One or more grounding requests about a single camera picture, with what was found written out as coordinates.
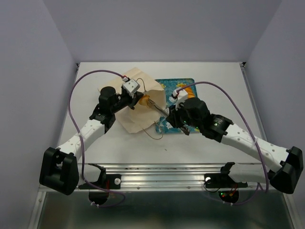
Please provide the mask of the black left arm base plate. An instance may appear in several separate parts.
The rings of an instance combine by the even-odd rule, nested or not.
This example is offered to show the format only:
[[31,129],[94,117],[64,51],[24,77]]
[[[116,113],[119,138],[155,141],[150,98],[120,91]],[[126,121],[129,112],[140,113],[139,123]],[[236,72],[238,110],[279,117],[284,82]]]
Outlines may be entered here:
[[121,188],[121,174],[109,173],[105,167],[98,164],[85,164],[84,176],[90,183],[103,189]]

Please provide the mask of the beige paper bag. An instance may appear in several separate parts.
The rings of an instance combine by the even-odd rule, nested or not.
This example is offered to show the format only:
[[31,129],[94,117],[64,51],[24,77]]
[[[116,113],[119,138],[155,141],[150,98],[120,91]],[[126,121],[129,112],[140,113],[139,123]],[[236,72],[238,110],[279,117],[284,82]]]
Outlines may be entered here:
[[115,114],[116,120],[129,134],[135,134],[149,128],[161,117],[160,113],[148,106],[148,99],[151,99],[163,110],[166,108],[166,95],[163,87],[147,73],[138,68],[132,68],[124,75],[134,79],[140,85],[139,92],[144,93],[141,99],[132,110],[126,107]]

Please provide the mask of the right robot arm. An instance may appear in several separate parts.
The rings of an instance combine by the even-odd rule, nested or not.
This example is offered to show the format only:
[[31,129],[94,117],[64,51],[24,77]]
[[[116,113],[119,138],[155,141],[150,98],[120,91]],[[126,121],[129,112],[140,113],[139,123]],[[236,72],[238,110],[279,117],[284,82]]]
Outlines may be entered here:
[[171,105],[166,118],[174,128],[193,127],[206,138],[231,146],[259,160],[261,164],[227,162],[218,173],[206,174],[208,188],[246,187],[248,182],[265,183],[293,194],[304,169],[302,150],[276,146],[243,130],[232,120],[212,114],[204,101],[187,99]]

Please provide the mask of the metal tongs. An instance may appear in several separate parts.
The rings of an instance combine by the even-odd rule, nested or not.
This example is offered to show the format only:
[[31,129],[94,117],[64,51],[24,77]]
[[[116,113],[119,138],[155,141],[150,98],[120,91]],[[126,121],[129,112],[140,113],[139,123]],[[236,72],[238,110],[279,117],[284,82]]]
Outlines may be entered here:
[[148,99],[148,105],[151,109],[157,111],[161,116],[168,117],[169,113],[162,109],[160,106],[158,106],[153,100]]

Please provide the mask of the fake croissant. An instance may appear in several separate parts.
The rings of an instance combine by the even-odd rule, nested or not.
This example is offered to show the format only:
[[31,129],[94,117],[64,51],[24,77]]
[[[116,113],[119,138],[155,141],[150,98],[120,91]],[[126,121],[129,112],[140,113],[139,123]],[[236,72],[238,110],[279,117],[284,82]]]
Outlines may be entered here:
[[149,102],[150,96],[145,94],[139,101],[138,103],[142,106],[150,107],[150,102]]

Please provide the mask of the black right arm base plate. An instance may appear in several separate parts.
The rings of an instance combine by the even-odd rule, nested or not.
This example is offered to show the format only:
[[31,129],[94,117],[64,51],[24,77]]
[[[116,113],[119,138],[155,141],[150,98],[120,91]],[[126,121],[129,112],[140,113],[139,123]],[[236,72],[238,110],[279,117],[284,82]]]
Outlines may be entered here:
[[232,188],[237,186],[238,188],[248,187],[247,182],[236,183],[227,174],[221,173],[209,173],[204,175],[205,186],[207,188]]

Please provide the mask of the orange twisted fake bread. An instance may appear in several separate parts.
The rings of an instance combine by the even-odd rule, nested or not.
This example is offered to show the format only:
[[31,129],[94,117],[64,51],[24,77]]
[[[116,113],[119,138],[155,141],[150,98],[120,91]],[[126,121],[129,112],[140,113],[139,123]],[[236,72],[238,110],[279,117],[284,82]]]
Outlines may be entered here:
[[194,97],[195,97],[195,94],[194,94],[194,92],[193,92],[193,90],[192,90],[191,87],[185,87],[184,90],[185,90],[185,91],[187,92],[187,94],[188,94],[188,99],[194,98]]

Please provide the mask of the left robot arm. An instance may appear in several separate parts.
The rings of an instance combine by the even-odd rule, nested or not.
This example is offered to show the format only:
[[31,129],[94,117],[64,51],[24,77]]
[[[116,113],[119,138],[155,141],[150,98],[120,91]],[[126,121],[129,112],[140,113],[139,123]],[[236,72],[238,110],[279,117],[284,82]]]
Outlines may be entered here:
[[41,185],[65,195],[70,195],[77,187],[107,188],[105,168],[90,164],[90,177],[87,177],[84,162],[78,166],[78,160],[83,160],[85,151],[109,131],[117,112],[126,107],[134,109],[144,96],[138,91],[121,89],[118,94],[111,86],[102,88],[98,104],[85,125],[76,127],[77,133],[67,142],[56,148],[49,147],[44,152],[39,178]]

